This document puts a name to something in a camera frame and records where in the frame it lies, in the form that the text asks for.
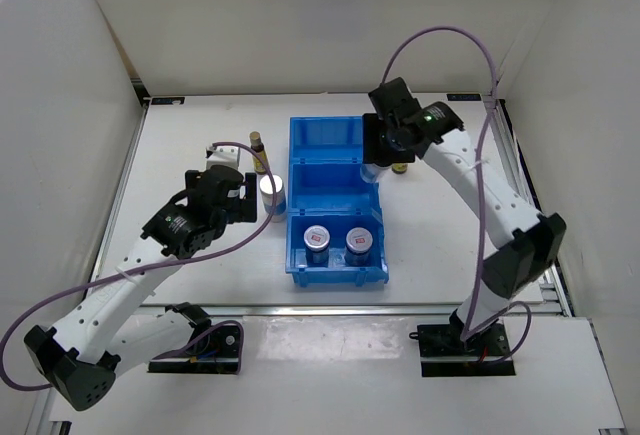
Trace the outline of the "left aluminium frame rail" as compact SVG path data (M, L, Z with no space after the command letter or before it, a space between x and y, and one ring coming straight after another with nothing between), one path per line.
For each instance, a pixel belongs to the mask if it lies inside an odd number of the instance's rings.
M127 75L45 75L30 84L24 137L25 302L86 281L142 109Z

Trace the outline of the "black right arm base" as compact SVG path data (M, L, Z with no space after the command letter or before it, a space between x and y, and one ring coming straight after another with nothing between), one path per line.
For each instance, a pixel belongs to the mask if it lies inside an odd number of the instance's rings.
M513 361L506 359L510 345L502 323L469 342L462 342L448 324L418 325L409 338L418 343L423 378L516 375Z

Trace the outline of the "short silver-lid jar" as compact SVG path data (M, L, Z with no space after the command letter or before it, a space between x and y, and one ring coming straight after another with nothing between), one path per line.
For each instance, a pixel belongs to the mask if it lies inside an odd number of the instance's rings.
M306 260L311 265L326 265L329 260L330 232L322 225L309 226L303 234Z

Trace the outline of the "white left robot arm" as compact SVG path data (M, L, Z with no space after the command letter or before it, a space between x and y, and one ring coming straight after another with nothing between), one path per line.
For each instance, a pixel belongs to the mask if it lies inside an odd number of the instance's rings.
M38 371L77 411L104 398L116 379L155 358L209 351L213 327L197 305L169 305L138 327L127 320L166 279L234 223L257 219L257 177L214 165L185 174L185 187L143 226L132 250L106 282L49 328L24 337Z

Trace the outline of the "right brown yellow-label bottle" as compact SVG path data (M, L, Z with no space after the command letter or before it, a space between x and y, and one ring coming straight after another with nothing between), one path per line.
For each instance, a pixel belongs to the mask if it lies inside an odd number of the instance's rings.
M397 175L405 174L408 170L407 163L395 163L391 167L392 172Z

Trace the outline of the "brown yellow-label bottle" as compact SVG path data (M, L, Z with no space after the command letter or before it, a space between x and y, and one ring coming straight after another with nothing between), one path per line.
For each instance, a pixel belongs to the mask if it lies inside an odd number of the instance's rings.
M408 170L407 163L395 163L391 167L392 172L397 175L405 174Z
M252 131L249 134L250 147L255 152L253 160L253 168L256 174L265 175L268 168L268 158L265 147L258 131Z

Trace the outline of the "front aluminium frame rail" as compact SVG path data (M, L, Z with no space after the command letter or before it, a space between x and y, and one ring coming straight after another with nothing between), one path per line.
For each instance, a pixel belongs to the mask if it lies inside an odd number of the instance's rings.
M386 305L204 305L211 316L448 316L456 304Z

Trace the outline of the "blue plastic divided bin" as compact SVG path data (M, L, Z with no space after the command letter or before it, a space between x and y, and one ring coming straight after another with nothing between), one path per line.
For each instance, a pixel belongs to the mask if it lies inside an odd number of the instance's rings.
M296 285L353 284L389 280L379 186L360 176L362 120L359 117L293 117L289 125L289 161L285 271ZM326 265L311 265L303 234L312 225L331 236ZM368 263L345 261L346 234L364 227L373 235Z

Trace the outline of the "white blue tall jar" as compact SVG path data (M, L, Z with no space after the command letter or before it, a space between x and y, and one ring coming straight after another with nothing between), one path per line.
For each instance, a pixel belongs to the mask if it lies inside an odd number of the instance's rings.
M264 209L267 214L275 208L271 218L272 222L282 222L286 219L287 203L284 182L278 175L273 176L275 185L271 184L268 175L264 175L259 182L259 190Z
M365 183L374 184L378 183L379 179L389 170L389 166L381 167L376 164L362 164L360 167L360 176Z

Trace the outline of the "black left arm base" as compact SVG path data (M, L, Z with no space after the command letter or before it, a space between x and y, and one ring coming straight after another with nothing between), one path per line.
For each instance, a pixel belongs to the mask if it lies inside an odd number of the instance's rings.
M212 331L195 346L173 358L153 360L151 374L238 375L244 348L244 327L234 320L211 326Z

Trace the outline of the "left brown yellow-label bottle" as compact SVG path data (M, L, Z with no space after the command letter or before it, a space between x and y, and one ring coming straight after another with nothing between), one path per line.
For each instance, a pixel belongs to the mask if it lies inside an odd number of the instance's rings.
M265 147L258 131L252 131L249 134L250 147L255 152L253 160L253 168L256 174L265 175L268 168L268 158Z

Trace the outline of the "short red-label jar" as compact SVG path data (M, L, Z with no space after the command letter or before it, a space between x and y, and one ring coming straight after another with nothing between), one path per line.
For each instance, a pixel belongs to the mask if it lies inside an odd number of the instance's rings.
M345 261L350 266L368 263L373 246L373 235L364 227L354 227L345 238Z

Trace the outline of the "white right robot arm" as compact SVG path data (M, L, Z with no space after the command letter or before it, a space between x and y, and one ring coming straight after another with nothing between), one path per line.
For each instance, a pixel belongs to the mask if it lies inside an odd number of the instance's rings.
M379 85L368 97L373 110L362 117L363 180L376 182L395 163L423 161L477 216L479 242L496 249L481 256L472 293L450 318L450 345L470 355L514 297L553 264L566 223L524 201L483 161L480 146L448 104L421 106L401 78Z

